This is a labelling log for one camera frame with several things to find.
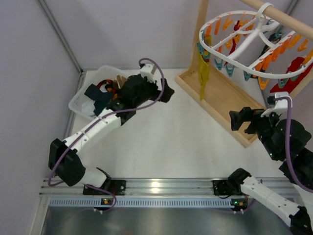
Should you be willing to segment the mustard yellow sock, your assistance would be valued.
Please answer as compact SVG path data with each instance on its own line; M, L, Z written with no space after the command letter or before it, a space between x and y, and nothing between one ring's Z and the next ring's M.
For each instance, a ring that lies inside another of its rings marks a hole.
M210 74L210 55L211 53L208 52L203 48L203 46L200 44L200 42L197 42L197 49L198 49L198 59L199 59L199 67L198 67L198 80L200 83L200 100L203 100L204 98L204 91L205 86L207 84L207 81L209 80L209 74Z

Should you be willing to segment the navy patterned sock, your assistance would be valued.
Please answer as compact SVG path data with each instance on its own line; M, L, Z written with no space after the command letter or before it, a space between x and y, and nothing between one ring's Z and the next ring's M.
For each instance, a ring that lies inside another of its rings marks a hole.
M112 93L102 92L94 84L91 84L90 86L88 86L84 95L87 96L88 98L90 98L91 100L93 100L94 102L98 101L98 100L109 100L110 101L112 98Z

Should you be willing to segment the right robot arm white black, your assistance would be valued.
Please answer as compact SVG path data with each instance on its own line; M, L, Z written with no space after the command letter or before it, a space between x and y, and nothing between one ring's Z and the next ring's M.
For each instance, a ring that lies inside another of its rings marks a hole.
M298 191L303 205L292 202L261 184L246 170L239 168L227 179L231 195L245 194L275 213L294 235L313 233L313 153L305 146L311 139L296 120L279 119L276 112L244 107L230 111L231 130L249 122L247 134L256 134L270 158L281 161L279 170Z

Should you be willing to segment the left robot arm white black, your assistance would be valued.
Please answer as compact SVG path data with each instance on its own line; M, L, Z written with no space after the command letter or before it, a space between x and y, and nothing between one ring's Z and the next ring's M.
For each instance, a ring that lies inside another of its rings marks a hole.
M63 141L55 139L50 145L48 166L60 182L70 187L83 184L105 188L109 185L109 174L98 167L84 166L82 156L111 131L125 124L137 110L144 109L146 101L167 103L175 91L165 78L161 79L161 84L159 90L157 84L149 82L147 77L130 76L117 98L109 102L92 122Z

